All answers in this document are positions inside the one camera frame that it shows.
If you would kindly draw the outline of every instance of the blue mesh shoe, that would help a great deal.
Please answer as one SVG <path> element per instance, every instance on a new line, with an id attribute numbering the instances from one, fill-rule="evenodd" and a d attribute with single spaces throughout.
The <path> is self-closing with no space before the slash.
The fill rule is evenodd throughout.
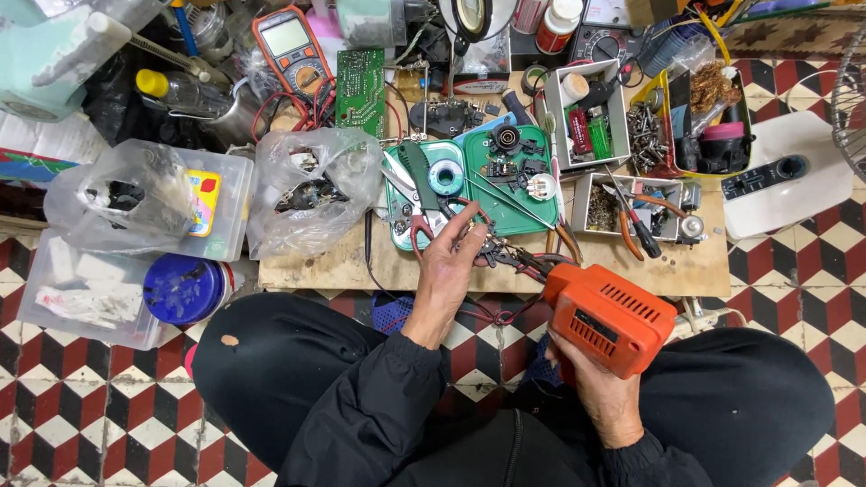
<path id="1" fill-rule="evenodd" d="M 544 358 L 544 352 L 547 350 L 547 343 L 549 342 L 550 334 L 545 333 L 541 337 L 541 340 L 539 340 L 538 347 L 535 349 L 538 356 L 527 367 L 527 372 L 523 374 L 521 384 L 531 381 L 538 382 L 539 380 L 543 380 L 554 387 L 559 387 L 563 384 L 562 379 L 559 377 L 559 368 L 562 365 L 556 364 L 556 367 L 550 367 L 550 361 Z"/>
<path id="2" fill-rule="evenodd" d="M 395 294 L 400 301 L 394 301 L 382 291 L 373 291 L 372 319 L 373 328 L 384 334 L 392 334 L 403 329 L 406 318 L 412 312 L 415 296 Z"/>

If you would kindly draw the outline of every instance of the wooden workbench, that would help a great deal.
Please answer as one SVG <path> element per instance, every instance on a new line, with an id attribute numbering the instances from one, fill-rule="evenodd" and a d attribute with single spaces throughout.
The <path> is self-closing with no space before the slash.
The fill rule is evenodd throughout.
<path id="1" fill-rule="evenodd" d="M 522 102 L 529 99 L 520 91 L 522 72 L 511 74 L 510 86 L 518 92 Z M 639 88 L 625 90 L 626 102 Z M 405 120 L 401 104 L 391 90 L 388 99 L 397 107 Z M 498 94 L 473 95 L 475 101 L 486 101 L 501 106 Z M 391 137 L 397 134 L 393 114 L 388 113 L 387 128 Z M 722 210 L 721 185 L 718 179 L 702 179 L 703 200 L 695 214 L 703 217 L 709 239 L 695 245 L 660 243 L 662 257 L 638 262 L 625 247 L 620 236 L 597 236 L 577 233 L 585 265 L 601 264 L 655 295 L 730 295 L 725 243 L 725 215 Z M 567 201 L 573 194 L 573 183 L 564 183 Z M 566 215 L 572 214 L 569 204 Z M 415 289 L 418 281 L 418 263 L 411 252 L 397 249 L 391 242 L 389 225 L 374 219 L 372 231 L 372 269 L 376 279 L 393 290 Z M 514 245 L 527 250 L 544 251 L 546 233 L 533 233 L 510 237 Z M 262 259 L 259 283 L 268 289 L 376 289 L 367 274 L 364 259 L 364 222 L 355 224 L 328 252 L 312 258 L 293 253 Z M 541 285 L 527 276 L 515 275 L 514 268 L 499 265 L 496 269 L 474 269 L 469 283 L 470 292 L 536 293 Z"/>

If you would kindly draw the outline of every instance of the green knife handle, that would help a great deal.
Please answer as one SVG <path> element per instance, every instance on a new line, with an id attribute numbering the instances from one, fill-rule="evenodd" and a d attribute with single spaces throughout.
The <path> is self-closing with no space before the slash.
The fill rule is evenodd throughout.
<path id="1" fill-rule="evenodd" d="M 430 182 L 427 180 L 430 162 L 427 161 L 424 150 L 415 142 L 406 140 L 397 146 L 397 158 L 415 182 L 421 209 L 438 210 L 439 196 L 430 188 Z"/>

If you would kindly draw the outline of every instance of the orange soldering gun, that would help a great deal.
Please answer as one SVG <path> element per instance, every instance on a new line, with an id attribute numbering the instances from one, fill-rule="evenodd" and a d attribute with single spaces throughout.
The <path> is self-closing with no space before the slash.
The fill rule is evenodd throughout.
<path id="1" fill-rule="evenodd" d="M 674 330 L 673 305 L 598 264 L 556 265 L 544 297 L 548 326 L 620 379 L 646 370 Z M 574 384 L 573 368 L 560 370 Z"/>

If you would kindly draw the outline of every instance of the green tray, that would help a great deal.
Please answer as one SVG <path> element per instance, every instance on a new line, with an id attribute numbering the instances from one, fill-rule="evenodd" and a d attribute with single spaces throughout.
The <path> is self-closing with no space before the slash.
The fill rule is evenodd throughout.
<path id="1" fill-rule="evenodd" d="M 520 130 L 520 137 L 522 139 L 534 140 L 538 146 L 547 149 L 547 136 L 540 128 L 534 125 L 521 125 L 518 126 L 518 129 Z M 480 172 L 481 168 L 487 165 L 488 159 L 486 156 L 487 154 L 490 154 L 490 149 L 488 148 L 489 141 L 489 132 L 470 133 L 466 137 L 463 141 L 463 150 L 466 153 L 465 166 L 468 169 Z M 529 155 L 521 151 L 509 160 L 517 159 L 519 162 L 525 157 L 528 157 L 529 159 L 543 160 L 547 163 L 547 170 L 550 172 L 550 151 L 545 150 L 545 153 L 542 155 Z M 490 186 L 489 182 L 487 182 L 483 176 L 477 176 L 472 171 L 467 170 L 466 178 L 475 181 L 482 188 L 493 194 L 499 194 L 498 191 Z M 527 209 L 532 211 L 532 213 L 549 224 L 555 225 L 559 221 L 559 210 L 556 206 L 556 198 L 551 198 L 547 201 L 539 201 L 530 197 L 526 190 L 519 189 L 517 190 L 517 193 L 514 194 L 508 188 L 507 184 L 498 184 L 497 186 L 507 191 L 509 195 L 514 196 L 517 201 L 520 201 Z M 534 233 L 536 231 L 547 230 L 547 227 L 543 224 L 526 216 L 523 212 L 515 210 L 512 206 L 503 202 L 501 199 L 490 196 L 486 192 L 479 190 L 475 185 L 469 182 L 467 182 L 463 187 L 464 192 L 467 189 L 469 189 L 469 196 L 465 198 L 480 201 L 481 209 L 486 211 L 490 216 L 490 219 L 496 222 L 496 235 L 507 237 L 509 235 L 522 235 L 524 233 Z"/>
<path id="2" fill-rule="evenodd" d="M 430 142 L 420 142 L 418 145 L 424 151 L 424 154 L 427 156 L 427 160 L 433 164 L 439 159 L 451 159 L 455 161 L 460 167 L 463 168 L 463 171 L 466 172 L 466 164 L 463 161 L 463 150 L 460 148 L 460 145 L 451 140 L 432 140 Z M 389 153 L 394 160 L 398 163 L 400 159 L 397 157 L 397 146 L 390 146 L 385 149 L 387 153 Z M 391 165 L 388 163 L 388 159 L 385 159 L 383 162 L 384 166 L 388 169 L 391 169 Z M 463 185 L 463 189 L 460 191 L 459 196 L 464 198 L 469 198 L 467 196 L 469 183 L 465 183 Z M 394 208 L 391 202 L 393 200 L 397 200 L 397 207 L 402 208 L 403 205 L 409 203 L 409 200 L 404 198 L 399 191 L 394 189 L 394 186 L 391 183 L 385 180 L 385 196 L 388 198 L 388 212 L 393 214 Z M 460 211 L 463 208 L 463 205 L 451 205 L 451 209 L 454 211 Z M 391 241 L 394 242 L 394 245 L 397 246 L 400 250 L 406 250 L 412 252 L 412 242 L 409 240 L 409 231 L 405 231 L 402 234 L 398 234 L 394 231 L 394 226 L 391 226 Z M 418 249 L 423 250 L 427 247 L 427 244 L 430 243 L 430 240 L 423 234 L 418 233 Z"/>

